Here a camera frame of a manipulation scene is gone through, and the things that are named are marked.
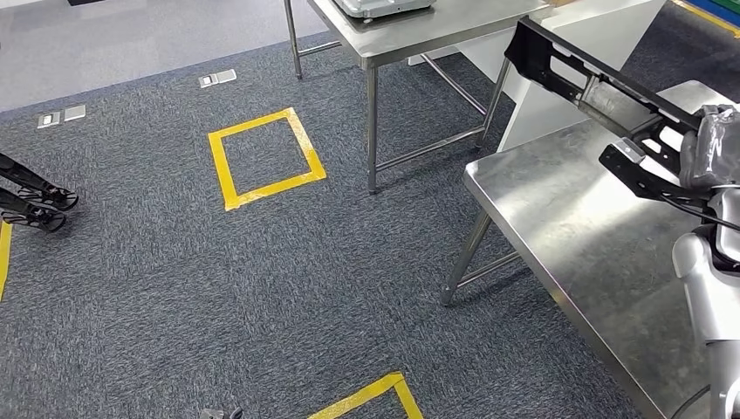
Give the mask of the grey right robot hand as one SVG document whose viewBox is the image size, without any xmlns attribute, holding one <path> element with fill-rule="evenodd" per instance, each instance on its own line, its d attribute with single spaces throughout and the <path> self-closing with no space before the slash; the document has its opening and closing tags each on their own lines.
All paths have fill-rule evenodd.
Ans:
<svg viewBox="0 0 740 419">
<path fill-rule="evenodd" d="M 683 136 L 679 181 L 692 190 L 739 184 L 739 109 L 730 104 L 704 105 L 696 131 Z"/>
</svg>

